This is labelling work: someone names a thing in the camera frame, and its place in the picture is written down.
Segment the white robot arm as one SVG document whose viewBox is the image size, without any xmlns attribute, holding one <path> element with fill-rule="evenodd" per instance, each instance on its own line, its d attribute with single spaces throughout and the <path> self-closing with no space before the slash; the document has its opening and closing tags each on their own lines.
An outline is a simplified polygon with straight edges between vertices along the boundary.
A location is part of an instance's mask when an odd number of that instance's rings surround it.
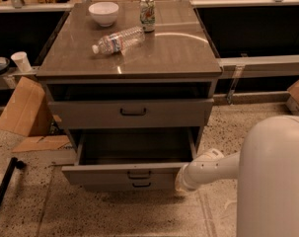
<svg viewBox="0 0 299 237">
<path fill-rule="evenodd" d="M 176 184 L 195 191 L 223 179 L 238 181 L 237 237 L 299 237 L 299 117 L 258 122 L 240 152 L 212 149 L 183 165 Z"/>
</svg>

